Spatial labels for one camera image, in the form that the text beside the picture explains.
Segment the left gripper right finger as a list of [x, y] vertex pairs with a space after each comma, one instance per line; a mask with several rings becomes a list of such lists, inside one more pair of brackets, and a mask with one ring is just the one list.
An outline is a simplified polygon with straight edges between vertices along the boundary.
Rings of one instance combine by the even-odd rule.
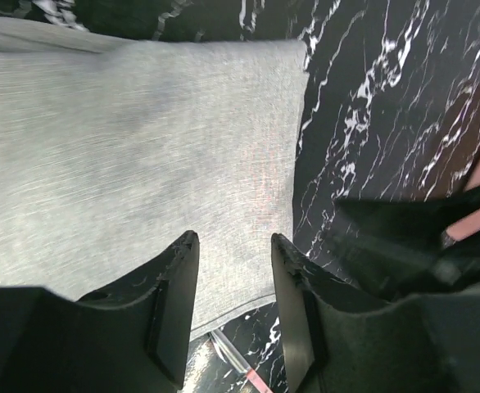
[[389, 303], [271, 246], [290, 391], [480, 392], [480, 291]]

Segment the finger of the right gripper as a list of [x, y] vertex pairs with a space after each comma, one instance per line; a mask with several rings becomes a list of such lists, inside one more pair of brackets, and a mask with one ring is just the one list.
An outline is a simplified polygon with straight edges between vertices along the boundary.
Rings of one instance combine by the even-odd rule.
[[480, 186], [428, 201], [341, 198], [335, 206], [352, 230], [333, 233], [333, 254], [369, 294], [397, 300], [480, 283], [480, 229], [442, 243], [448, 227], [480, 210]]

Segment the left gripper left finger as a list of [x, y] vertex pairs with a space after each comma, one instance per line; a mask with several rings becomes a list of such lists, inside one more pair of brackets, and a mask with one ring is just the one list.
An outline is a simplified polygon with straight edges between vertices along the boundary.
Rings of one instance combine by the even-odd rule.
[[176, 392], [183, 387], [199, 239], [67, 300], [0, 287], [0, 392]]

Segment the grey cloth napkin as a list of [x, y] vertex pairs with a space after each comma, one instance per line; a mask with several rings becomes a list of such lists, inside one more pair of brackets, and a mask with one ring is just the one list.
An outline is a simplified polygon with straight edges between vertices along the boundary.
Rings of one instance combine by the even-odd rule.
[[0, 17], [0, 285], [79, 298], [193, 230], [192, 337], [272, 302], [305, 51]]

